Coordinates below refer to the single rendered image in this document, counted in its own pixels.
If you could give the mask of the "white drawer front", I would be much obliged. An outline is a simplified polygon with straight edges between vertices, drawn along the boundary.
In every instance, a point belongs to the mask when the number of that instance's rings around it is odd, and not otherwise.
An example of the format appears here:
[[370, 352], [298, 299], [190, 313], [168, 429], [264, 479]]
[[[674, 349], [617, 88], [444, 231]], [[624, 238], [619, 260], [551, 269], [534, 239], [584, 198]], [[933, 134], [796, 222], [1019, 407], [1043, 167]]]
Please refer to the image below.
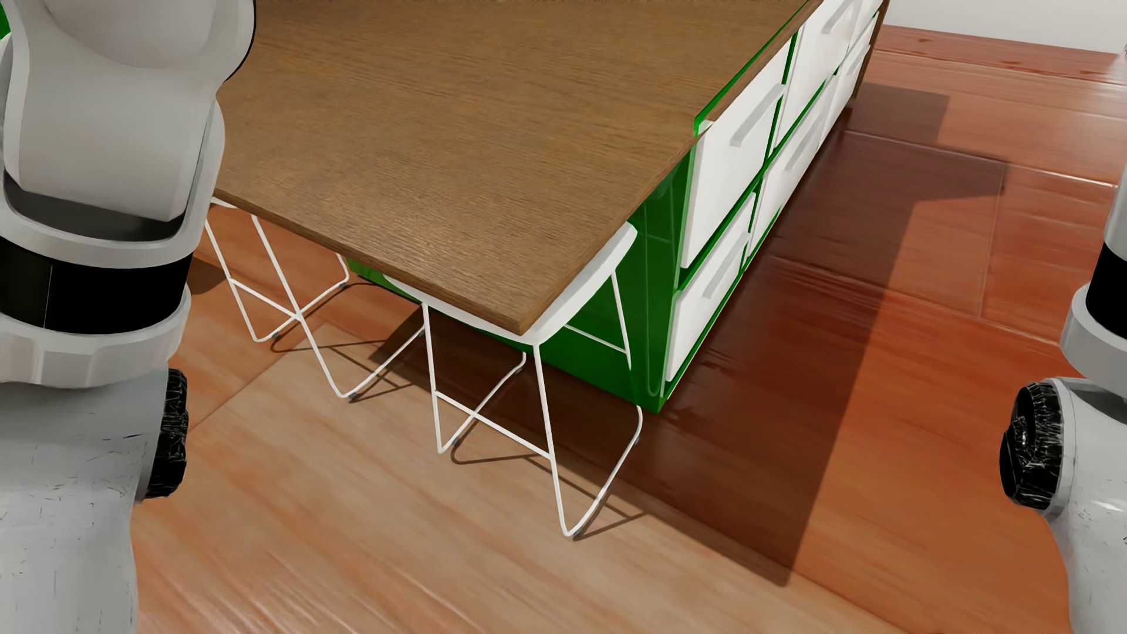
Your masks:
[[681, 267], [696, 259], [764, 164], [790, 48], [787, 38], [696, 140]]
[[823, 0], [800, 29], [777, 124], [778, 148], [826, 79], [844, 60], [860, 0]]
[[756, 194], [738, 211], [675, 302], [665, 379], [674, 379], [740, 271]]
[[873, 17], [879, 12], [881, 5], [882, 0], [857, 0], [857, 21], [850, 39], [850, 46], [853, 46], [857, 41], [866, 38], [863, 34], [866, 34], [869, 23], [872, 23]]
[[838, 120], [838, 115], [842, 114], [848, 101], [852, 98], [861, 73], [861, 65], [866, 61], [866, 53], [870, 47], [879, 14], [879, 10], [875, 10], [875, 12], [866, 16], [864, 23], [860, 23], [863, 29], [859, 32], [852, 42], [846, 59], [838, 65], [838, 71], [836, 71], [833, 78], [832, 91], [828, 93], [829, 101], [826, 108], [822, 142], [829, 136], [831, 130], [833, 130], [836, 120]]
[[767, 166], [751, 227], [746, 257], [752, 258], [764, 236], [778, 218], [780, 211], [795, 194], [799, 181], [811, 164], [823, 142], [823, 130], [833, 100], [836, 78], [827, 80], [810, 108], [797, 124], [795, 132], [780, 148], [777, 157]]

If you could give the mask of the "green kitchen island wooden top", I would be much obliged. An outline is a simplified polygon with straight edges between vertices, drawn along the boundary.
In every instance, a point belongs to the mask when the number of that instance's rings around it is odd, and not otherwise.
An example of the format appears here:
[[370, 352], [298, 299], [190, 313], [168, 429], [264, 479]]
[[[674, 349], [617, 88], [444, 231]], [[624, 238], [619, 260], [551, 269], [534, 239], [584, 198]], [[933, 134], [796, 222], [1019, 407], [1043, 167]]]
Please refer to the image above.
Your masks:
[[[218, 92], [215, 196], [516, 332], [630, 223], [632, 365], [610, 282], [542, 360], [658, 413], [752, 261], [756, 205], [740, 271], [668, 382], [678, 295], [838, 71], [774, 148], [822, 1], [256, 0], [252, 47]], [[765, 162], [681, 267], [696, 140], [787, 38]]]

